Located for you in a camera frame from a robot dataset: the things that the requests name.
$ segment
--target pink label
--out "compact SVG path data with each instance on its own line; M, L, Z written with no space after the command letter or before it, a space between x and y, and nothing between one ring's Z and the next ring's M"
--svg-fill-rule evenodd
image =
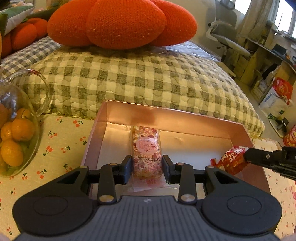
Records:
M157 141L150 137L140 137L136 141L136 147L139 150L139 152L144 155L153 155L158 151Z

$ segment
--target wooden desk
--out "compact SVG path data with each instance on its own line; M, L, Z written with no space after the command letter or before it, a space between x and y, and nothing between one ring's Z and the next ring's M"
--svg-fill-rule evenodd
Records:
M247 38L245 49L255 52L250 58L244 73L240 79L237 79L248 86L252 86L258 76L258 72L262 72L264 65L268 66L273 63L280 66L276 77L289 81L292 85L296 80L296 68L292 63L283 56L279 56L259 43Z

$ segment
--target pink cardboard box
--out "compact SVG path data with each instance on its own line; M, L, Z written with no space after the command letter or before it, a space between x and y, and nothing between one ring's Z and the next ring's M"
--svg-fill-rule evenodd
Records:
M132 126L158 129L162 155L167 154L173 163L191 164L194 169L204 170L211 158L219 160L232 146L253 147L246 129L238 123L178 110L106 101L97 114L81 165L93 170L111 162L121 163L126 155L132 154ZM249 164L237 177L270 193L262 167Z

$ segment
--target glass handle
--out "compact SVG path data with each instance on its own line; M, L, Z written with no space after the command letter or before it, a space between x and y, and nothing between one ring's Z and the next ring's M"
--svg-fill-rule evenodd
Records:
M23 74L34 74L34 75L37 75L38 77L40 77L44 84L45 84L45 92L46 92L46 95L45 95L45 100L43 101L43 103L41 104L41 107L39 108L39 110L37 110L36 112L36 115L37 117L40 117L43 112L46 110L46 108L48 108L48 103L49 103L49 88L48 88L48 85L47 85L47 82L46 82L46 78L43 76L43 74L41 74L40 72L34 70L34 69L22 69L22 70L19 70L13 74L11 74L10 76L8 76L7 78L4 79L4 83L10 83L12 82L12 80L20 75L23 75Z

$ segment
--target metal screw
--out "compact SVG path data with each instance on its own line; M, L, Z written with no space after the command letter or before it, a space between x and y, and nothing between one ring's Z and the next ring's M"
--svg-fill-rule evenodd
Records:
M114 197L111 195L102 195L100 196L99 200L101 202L112 202L114 200Z
M184 202L193 202L195 200L195 197L191 194L184 194L181 196L181 200Z

